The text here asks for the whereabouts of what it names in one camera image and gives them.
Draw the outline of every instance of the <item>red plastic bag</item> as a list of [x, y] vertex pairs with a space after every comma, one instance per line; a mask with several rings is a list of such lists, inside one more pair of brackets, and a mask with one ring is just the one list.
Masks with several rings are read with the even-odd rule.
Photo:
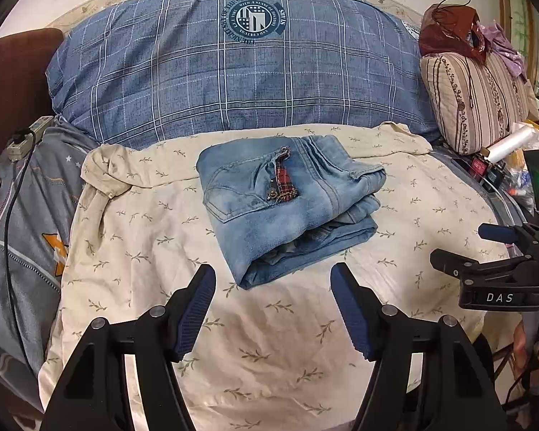
[[486, 40], [479, 28], [479, 15], [467, 4], [434, 4], [423, 15], [419, 35], [422, 56], [452, 51], [484, 64]]

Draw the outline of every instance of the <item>cream bedsheet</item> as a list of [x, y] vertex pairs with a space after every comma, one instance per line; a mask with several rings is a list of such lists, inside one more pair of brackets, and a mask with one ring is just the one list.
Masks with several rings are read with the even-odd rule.
[[[334, 134], [353, 158], [384, 165], [387, 181], [377, 193], [382, 207], [373, 214], [379, 230], [320, 263], [239, 289], [202, 204], [199, 153], [237, 138], [308, 134]], [[314, 431], [354, 419], [373, 364], [352, 347], [329, 291], [331, 266], [345, 261], [383, 302], [424, 319], [451, 314], [475, 337], [484, 313], [457, 306], [457, 284], [431, 268], [429, 254], [441, 247], [479, 261], [507, 257], [503, 245], [477, 235], [479, 224], [494, 222], [490, 208], [430, 151], [426, 140], [394, 123], [204, 133], [139, 152], [95, 149], [82, 167], [87, 184], [39, 375], [44, 407], [92, 319], [135, 319], [165, 304], [207, 262], [216, 270], [216, 294], [194, 350], [175, 365], [196, 429]], [[126, 362], [135, 426], [145, 430], [134, 360]], [[420, 371], [415, 355], [411, 387]]]

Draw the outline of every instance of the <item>power strip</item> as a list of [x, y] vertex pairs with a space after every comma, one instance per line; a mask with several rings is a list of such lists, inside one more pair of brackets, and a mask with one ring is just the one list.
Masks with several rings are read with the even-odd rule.
[[[42, 140], [42, 136], [46, 128], [48, 128], [48, 126], [52, 126], [53, 123], [53, 116], [41, 116], [30, 125], [30, 129], [36, 134], [36, 144]], [[14, 142], [11, 142], [6, 148], [6, 152], [8, 153], [8, 158], [12, 162], [16, 162], [18, 160], [22, 160], [26, 154], [30, 152], [31, 147], [32, 134], [28, 134], [20, 144], [14, 144]]]

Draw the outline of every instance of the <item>human hand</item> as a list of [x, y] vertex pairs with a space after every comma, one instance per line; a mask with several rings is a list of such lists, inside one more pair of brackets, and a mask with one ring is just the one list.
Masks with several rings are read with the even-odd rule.
[[[516, 375], [519, 375], [523, 372], [525, 369], [525, 364], [527, 363], [527, 358], [529, 354], [525, 350], [525, 331], [523, 330], [523, 321], [521, 321], [517, 327], [515, 328], [515, 332], [513, 332], [513, 356], [515, 357], [515, 366], [516, 370], [514, 373]], [[539, 342], [535, 344], [533, 349], [537, 351], [539, 348]]]

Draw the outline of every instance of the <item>red plaid tag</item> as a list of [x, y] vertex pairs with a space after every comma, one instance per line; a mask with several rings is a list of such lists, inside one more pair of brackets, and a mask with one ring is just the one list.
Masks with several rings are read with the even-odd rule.
[[299, 196], [298, 190], [295, 189], [291, 178], [283, 166], [283, 161], [290, 156], [288, 148], [282, 148], [282, 152], [275, 160], [275, 177], [277, 184], [276, 203], [288, 202]]

